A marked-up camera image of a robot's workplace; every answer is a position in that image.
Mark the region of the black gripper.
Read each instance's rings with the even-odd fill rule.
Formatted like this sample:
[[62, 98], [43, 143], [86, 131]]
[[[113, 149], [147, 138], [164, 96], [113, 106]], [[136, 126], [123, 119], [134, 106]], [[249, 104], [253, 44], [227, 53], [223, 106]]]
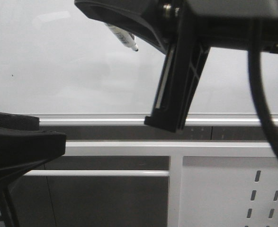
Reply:
[[278, 0], [159, 0], [144, 14], [169, 46], [155, 101], [144, 124], [182, 131], [211, 47], [278, 54]]

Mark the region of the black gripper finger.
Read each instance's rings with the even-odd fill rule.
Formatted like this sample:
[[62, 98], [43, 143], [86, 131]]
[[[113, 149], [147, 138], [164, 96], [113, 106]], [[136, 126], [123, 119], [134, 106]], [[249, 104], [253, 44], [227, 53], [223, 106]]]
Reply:
[[88, 18], [117, 26], [167, 52], [162, 0], [76, 0], [74, 4]]

